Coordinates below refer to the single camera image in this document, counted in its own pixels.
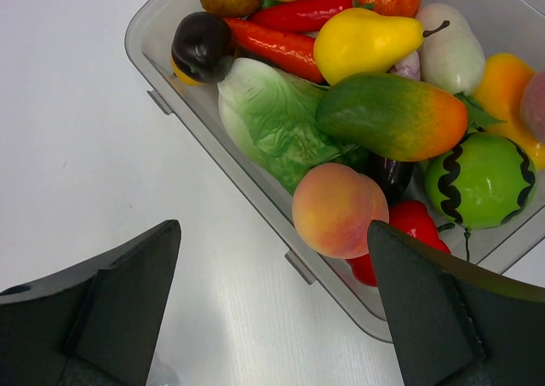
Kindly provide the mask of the orange pink toy peach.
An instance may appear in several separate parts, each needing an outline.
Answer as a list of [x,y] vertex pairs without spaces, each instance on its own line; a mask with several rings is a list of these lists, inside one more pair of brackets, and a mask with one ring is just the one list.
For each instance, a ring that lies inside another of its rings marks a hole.
[[317,253],[353,259],[369,253],[374,220],[388,222],[388,204],[378,184],[343,164],[310,170],[295,190],[292,218],[301,239]]

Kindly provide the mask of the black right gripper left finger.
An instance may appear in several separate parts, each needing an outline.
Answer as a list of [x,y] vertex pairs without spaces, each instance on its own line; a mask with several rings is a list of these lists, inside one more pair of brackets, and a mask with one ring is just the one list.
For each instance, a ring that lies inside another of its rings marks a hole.
[[181,244],[178,221],[1,293],[3,385],[143,385]]

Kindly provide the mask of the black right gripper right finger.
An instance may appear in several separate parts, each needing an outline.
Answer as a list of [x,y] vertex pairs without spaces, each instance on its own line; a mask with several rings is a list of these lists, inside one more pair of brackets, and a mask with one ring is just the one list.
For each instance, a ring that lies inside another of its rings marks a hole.
[[389,224],[368,232],[406,385],[542,385],[544,290],[438,251]]

